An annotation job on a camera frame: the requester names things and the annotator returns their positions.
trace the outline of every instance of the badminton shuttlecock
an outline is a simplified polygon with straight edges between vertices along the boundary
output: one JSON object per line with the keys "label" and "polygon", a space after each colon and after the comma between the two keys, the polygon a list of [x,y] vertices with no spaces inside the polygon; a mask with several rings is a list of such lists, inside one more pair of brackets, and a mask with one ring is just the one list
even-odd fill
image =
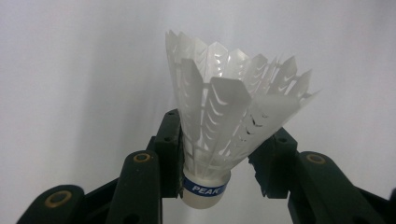
{"label": "badminton shuttlecock", "polygon": [[183,131],[182,200],[207,208],[221,198],[231,169],[313,99],[311,72],[296,76],[294,57],[268,63],[172,31],[166,52]]}

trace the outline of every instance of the gray background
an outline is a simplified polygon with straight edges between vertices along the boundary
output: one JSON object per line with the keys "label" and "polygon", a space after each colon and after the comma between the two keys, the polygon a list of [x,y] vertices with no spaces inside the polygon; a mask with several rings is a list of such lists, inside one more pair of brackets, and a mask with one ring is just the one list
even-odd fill
{"label": "gray background", "polygon": [[[396,187],[394,1],[0,1],[0,223],[42,191],[89,192],[145,149],[175,108],[169,29],[272,60],[295,55],[322,90],[286,129],[299,150],[335,160],[357,186]],[[247,161],[223,199],[164,200],[164,223],[291,223],[263,199]]]}

